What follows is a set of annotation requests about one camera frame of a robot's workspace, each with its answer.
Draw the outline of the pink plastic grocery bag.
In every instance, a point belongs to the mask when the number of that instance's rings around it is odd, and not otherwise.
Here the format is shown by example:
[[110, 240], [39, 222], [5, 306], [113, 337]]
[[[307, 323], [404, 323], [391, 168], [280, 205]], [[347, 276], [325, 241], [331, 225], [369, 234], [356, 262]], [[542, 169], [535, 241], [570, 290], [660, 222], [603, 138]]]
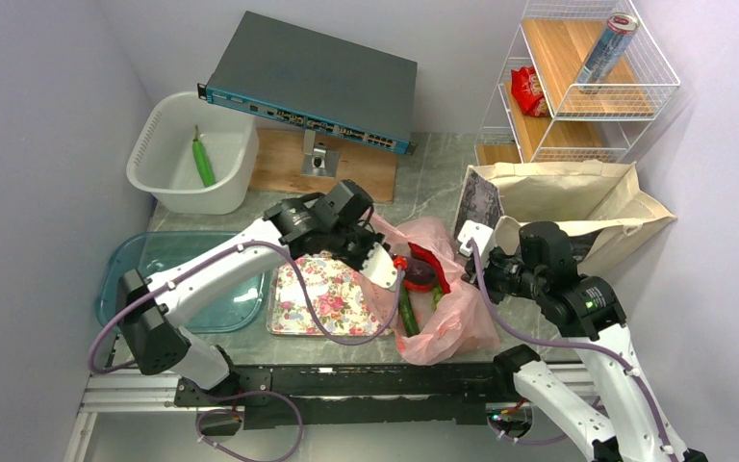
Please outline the pink plastic grocery bag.
[[430, 251], [441, 264], [449, 287], [438, 302], [433, 301], [431, 294], [408, 293], [420, 333], [408, 336], [400, 317], [390, 324], [403, 361], [430, 366], [457, 353], [500, 345], [481, 293], [461, 279], [465, 270], [455, 261], [457, 244], [442, 221], [426, 217], [393, 226], [374, 216], [370, 223], [375, 231], [385, 235], [385, 243], [394, 254], [409, 256], [410, 244]]

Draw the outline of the purple eggplant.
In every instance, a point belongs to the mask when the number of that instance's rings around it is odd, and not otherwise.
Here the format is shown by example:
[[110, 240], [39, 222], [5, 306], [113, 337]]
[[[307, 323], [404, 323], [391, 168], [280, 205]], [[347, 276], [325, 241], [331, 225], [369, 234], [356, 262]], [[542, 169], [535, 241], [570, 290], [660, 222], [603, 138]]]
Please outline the purple eggplant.
[[437, 272], [429, 263], [412, 257], [405, 257], [404, 260], [406, 263], [405, 283], [427, 288], [431, 288], [437, 283]]

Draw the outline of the green cucumber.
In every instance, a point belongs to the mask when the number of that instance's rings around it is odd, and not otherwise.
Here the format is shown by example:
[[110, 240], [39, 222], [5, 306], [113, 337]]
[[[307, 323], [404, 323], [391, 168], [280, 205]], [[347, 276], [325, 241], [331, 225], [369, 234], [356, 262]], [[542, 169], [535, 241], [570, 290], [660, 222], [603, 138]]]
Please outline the green cucumber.
[[420, 334], [420, 327], [415, 316], [410, 296], [407, 289], [402, 286], [398, 297], [398, 313], [403, 324], [403, 328], [407, 337]]

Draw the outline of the green pepper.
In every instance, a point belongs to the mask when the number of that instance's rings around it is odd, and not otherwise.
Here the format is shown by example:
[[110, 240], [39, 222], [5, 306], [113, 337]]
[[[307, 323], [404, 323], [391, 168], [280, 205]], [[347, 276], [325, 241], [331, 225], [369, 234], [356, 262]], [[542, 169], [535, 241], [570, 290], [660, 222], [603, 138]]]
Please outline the green pepper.
[[199, 178], [205, 188], [212, 187], [216, 182], [210, 158], [206, 148], [200, 139], [199, 127], [194, 126], [194, 135], [191, 143], [191, 153], [197, 169]]

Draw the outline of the red pepper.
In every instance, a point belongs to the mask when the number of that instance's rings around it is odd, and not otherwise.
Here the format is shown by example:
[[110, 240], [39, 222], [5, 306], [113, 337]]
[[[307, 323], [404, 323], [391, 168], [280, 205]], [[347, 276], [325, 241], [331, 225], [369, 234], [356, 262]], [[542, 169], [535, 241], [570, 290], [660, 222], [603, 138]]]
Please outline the red pepper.
[[404, 286], [409, 291], [413, 291], [416, 293], [425, 293], [433, 289], [434, 287], [439, 287], [444, 295], [449, 294], [451, 292], [450, 285], [446, 279], [446, 273], [444, 271], [444, 268], [441, 262], [439, 261], [439, 259], [437, 258], [437, 256], [431, 250], [428, 250], [421, 245], [418, 245], [415, 243], [408, 243], [408, 246], [410, 248], [410, 254], [412, 258], [423, 260], [424, 262], [429, 263], [434, 268], [434, 270], [437, 272], [438, 281], [431, 288], [427, 288], [424, 286], [410, 285], [405, 282], [404, 282]]

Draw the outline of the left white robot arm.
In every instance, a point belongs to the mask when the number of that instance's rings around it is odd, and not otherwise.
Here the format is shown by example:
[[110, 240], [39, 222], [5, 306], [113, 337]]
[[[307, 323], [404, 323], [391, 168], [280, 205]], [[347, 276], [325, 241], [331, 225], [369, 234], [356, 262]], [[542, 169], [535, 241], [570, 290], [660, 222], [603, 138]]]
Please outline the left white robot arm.
[[402, 269], [383, 234], [369, 224], [374, 203], [351, 180], [329, 192], [284, 199], [233, 238], [149, 276], [136, 269], [117, 281], [116, 325], [144, 375], [175, 372], [212, 403], [230, 401], [238, 378], [229, 355], [191, 334], [186, 325], [242, 282], [303, 256], [325, 253], [374, 285], [394, 291]]

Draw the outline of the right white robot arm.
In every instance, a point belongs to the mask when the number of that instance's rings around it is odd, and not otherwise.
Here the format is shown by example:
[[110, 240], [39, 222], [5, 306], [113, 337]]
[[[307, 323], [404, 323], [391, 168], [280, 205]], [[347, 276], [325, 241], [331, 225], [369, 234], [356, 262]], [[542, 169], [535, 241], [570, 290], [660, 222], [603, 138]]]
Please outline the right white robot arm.
[[[552, 221], [518, 232], [519, 254], [496, 245], [493, 228], [468, 220], [458, 236], [466, 272], [492, 319], [521, 344], [494, 359], [492, 386], [504, 399], [527, 399], [563, 431], [587, 461], [704, 461], [662, 411], [632, 343], [624, 308], [609, 283], [579, 272], [569, 235]], [[507, 296], [535, 303], [560, 335], [544, 340], [508, 324], [496, 306]], [[536, 346], [572, 349], [604, 407], [564, 384]]]

